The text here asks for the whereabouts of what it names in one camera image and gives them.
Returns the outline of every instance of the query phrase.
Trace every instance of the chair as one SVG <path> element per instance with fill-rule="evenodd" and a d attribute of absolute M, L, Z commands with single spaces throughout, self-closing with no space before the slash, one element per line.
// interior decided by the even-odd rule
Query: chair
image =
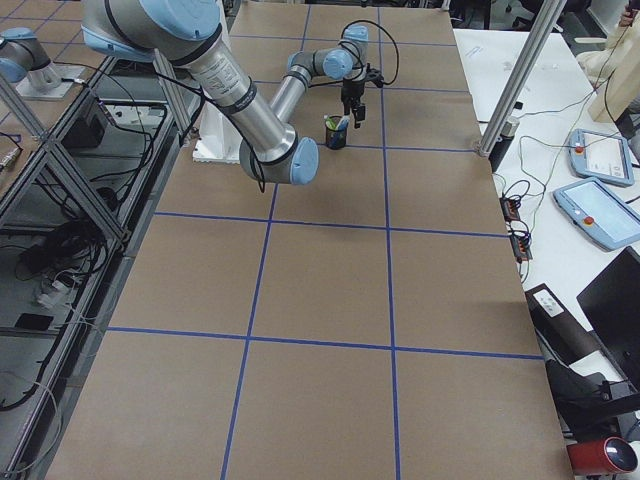
<path fill-rule="evenodd" d="M 542 8 L 544 0 L 520 0 L 520 3 L 525 10 L 533 13 L 533 18 L 528 19 L 523 17 L 516 17 L 516 19 L 513 21 L 513 28 L 518 28 L 520 25 L 523 25 L 526 27 L 526 29 L 531 29 L 531 27 L 533 26 L 533 22 L 535 22 L 536 17 L 538 16 L 540 9 Z M 567 0 L 567 4 L 562 9 L 562 15 L 568 12 L 582 12 L 583 10 L 589 8 L 589 5 L 591 5 L 591 0 Z"/>

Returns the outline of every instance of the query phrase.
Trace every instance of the white desk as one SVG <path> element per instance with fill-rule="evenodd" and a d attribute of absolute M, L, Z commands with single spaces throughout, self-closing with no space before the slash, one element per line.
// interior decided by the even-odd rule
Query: white desk
<path fill-rule="evenodd" d="M 486 122 L 511 74 L 527 34 L 479 30 L 456 30 L 454 33 L 478 121 Z M 516 112 L 515 115 L 560 110 L 585 98 L 590 91 L 591 85 L 568 46 L 559 34 L 552 34 L 520 95 L 519 100 L 524 103 L 524 108 L 521 113 Z M 588 100 L 587 108 L 593 98 Z M 569 132 L 575 128 L 604 133 L 615 131 L 613 123 L 593 122 L 587 108 L 582 110 L 582 104 L 579 104 L 561 113 L 523 117 L 517 136 L 497 172 L 506 179 L 507 187 L 525 178 L 531 181 L 531 193 L 538 193 L 542 189 L 540 184 L 522 171 L 518 155 L 518 142 L 522 136 L 529 135 L 550 145 L 562 145 L 566 142 Z M 535 222 L 533 212 L 538 205 L 538 198 L 525 199 L 520 209 L 522 219 L 533 228 L 533 260 L 529 262 L 530 270 L 523 287 L 528 290 L 546 283 L 581 325 L 591 330 L 592 327 L 580 309 L 576 297 L 619 251 L 606 252 L 588 240 L 555 204 L 551 192 L 579 180 L 569 165 L 568 151 L 562 149 L 558 153 L 559 150 L 530 139 L 522 141 L 524 168 L 543 182 L 549 177 L 557 156 L 547 194 L 535 215 Z M 640 180 L 640 171 L 634 169 L 634 173 L 636 180 Z M 500 192 L 502 186 L 499 180 L 496 185 Z M 640 194 L 640 181 L 628 188 L 609 187 L 624 200 Z M 519 188 L 511 193 L 522 192 L 523 189 Z M 638 209 L 640 201 L 632 206 Z M 633 247 L 639 250 L 640 242 Z M 618 379 L 617 374 L 607 364 L 599 361 L 603 357 L 599 354 L 589 357 L 595 358 L 579 362 L 576 370 L 580 370 L 581 373 L 600 370 L 611 380 Z"/>

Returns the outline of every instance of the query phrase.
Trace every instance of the red cylinder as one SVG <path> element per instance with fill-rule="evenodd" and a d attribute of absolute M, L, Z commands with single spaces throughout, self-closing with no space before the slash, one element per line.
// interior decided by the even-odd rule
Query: red cylinder
<path fill-rule="evenodd" d="M 633 472 L 638 457 L 626 441 L 619 437 L 601 438 L 567 446 L 575 475 L 607 475 Z"/>

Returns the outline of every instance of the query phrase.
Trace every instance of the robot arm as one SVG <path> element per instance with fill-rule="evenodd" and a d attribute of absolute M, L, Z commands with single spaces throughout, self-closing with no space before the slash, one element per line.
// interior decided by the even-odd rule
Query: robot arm
<path fill-rule="evenodd" d="M 28 77 L 40 92 L 56 88 L 62 81 L 35 34 L 23 27 L 0 32 L 0 73 L 12 83 Z"/>
<path fill-rule="evenodd" d="M 158 49 L 174 66 L 186 68 L 245 139 L 245 172 L 273 183 L 306 184 L 316 174 L 317 145 L 298 138 L 287 123 L 311 78 L 332 75 L 341 62 L 336 75 L 358 76 L 366 54 L 366 41 L 358 39 L 346 39 L 346 48 L 315 52 L 315 60 L 314 54 L 296 54 L 270 106 L 222 41 L 215 0 L 85 0 L 82 29 L 85 43 L 106 55 L 151 62 Z"/>

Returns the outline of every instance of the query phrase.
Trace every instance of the black monitor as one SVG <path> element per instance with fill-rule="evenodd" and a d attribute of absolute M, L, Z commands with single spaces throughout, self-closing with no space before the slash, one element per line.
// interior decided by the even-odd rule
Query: black monitor
<path fill-rule="evenodd" d="M 605 354 L 640 391 L 640 255 L 625 248 L 578 295 Z"/>

